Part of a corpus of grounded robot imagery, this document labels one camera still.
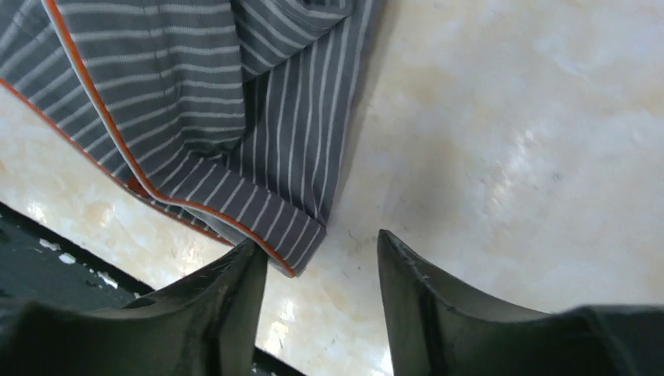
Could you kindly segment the grey striped underwear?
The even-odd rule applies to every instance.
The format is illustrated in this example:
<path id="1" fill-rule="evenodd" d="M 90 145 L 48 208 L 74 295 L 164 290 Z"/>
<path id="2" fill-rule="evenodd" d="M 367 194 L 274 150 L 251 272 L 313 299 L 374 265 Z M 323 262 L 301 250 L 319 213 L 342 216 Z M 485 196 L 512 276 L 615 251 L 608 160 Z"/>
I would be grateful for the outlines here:
<path id="1" fill-rule="evenodd" d="M 1 83 L 116 184 L 299 276 L 381 1 L 4 1 Z"/>

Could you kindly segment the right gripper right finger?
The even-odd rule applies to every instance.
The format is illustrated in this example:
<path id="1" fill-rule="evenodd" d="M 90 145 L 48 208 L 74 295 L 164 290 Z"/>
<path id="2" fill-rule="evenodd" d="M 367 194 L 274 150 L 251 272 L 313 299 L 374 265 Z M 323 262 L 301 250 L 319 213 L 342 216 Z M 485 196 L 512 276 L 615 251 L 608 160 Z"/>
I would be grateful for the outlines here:
<path id="1" fill-rule="evenodd" d="M 663 308 L 543 313 L 472 287 L 381 230 L 377 257 L 396 375 L 660 375 Z"/>

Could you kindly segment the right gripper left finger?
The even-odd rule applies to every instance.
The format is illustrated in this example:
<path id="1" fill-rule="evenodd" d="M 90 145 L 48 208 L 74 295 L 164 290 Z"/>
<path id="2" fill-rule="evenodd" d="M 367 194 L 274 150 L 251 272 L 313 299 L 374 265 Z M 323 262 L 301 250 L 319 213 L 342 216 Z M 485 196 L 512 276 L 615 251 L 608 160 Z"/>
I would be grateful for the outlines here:
<path id="1" fill-rule="evenodd" d="M 268 260 L 246 240 L 123 308 L 1 302 L 4 375 L 249 375 Z"/>

